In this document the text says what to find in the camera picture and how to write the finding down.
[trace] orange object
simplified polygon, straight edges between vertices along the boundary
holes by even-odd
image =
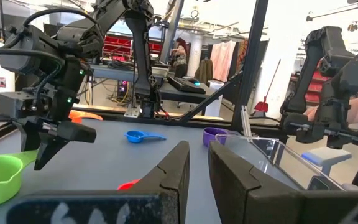
[[[68,115],[68,117],[71,119],[71,122],[77,123],[77,124],[81,124],[83,118],[93,118],[93,119],[98,119],[100,121],[103,120],[102,117],[100,117],[100,116],[98,116],[96,114],[88,113],[88,112],[82,112],[82,111],[76,111],[76,110],[71,110],[70,114]]]
[[[133,180],[133,181],[130,181],[128,183],[125,183],[125,184],[121,184],[117,190],[129,190],[133,185],[135,185],[136,183],[138,183],[138,181],[140,180]]]

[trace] pink curtain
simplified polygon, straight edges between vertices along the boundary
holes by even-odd
[[[211,53],[211,60],[214,65],[213,78],[226,82],[235,46],[234,41],[213,45]]]

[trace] computer mouse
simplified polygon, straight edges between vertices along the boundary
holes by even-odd
[[[187,78],[187,80],[193,84],[195,83],[199,83],[200,81],[198,81],[196,78]]]

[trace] red object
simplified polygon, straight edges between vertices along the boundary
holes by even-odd
[[[277,73],[277,70],[278,70],[278,66],[280,66],[280,62],[281,62],[281,59],[278,61],[278,65],[277,65],[276,71],[274,72],[272,81],[270,82],[270,85],[268,86],[267,93],[266,93],[266,95],[264,96],[264,101],[263,101],[263,102],[258,102],[258,103],[255,105],[255,108],[254,108],[254,109],[255,109],[256,111],[262,111],[262,112],[264,112],[264,113],[267,113],[267,111],[269,110],[269,104],[266,103],[266,98],[267,98],[267,95],[269,94],[270,87],[272,87],[272,84],[273,84],[273,82],[274,82],[274,78],[276,77],[276,73]]]
[[[111,55],[112,59],[126,61],[125,56],[131,55],[131,40],[132,37],[120,36],[114,34],[107,34],[104,38],[103,55]],[[149,41],[150,53],[159,54],[162,49],[162,44],[156,40]]]
[[[71,122],[77,123],[77,124],[81,124],[83,118],[93,118],[93,119],[98,119],[100,121],[103,120],[102,117],[100,117],[96,114],[83,112],[83,111],[76,111],[76,110],[71,110],[68,117],[71,119]]]
[[[129,190],[133,185],[135,185],[136,183],[138,183],[138,181],[140,180],[133,180],[133,181],[130,181],[128,183],[125,183],[125,184],[121,184],[117,190]]]

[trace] computer keyboard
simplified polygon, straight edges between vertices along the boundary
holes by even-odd
[[[184,78],[168,77],[167,79],[169,84],[179,91],[205,94],[205,90],[203,88],[196,86],[194,83]]]

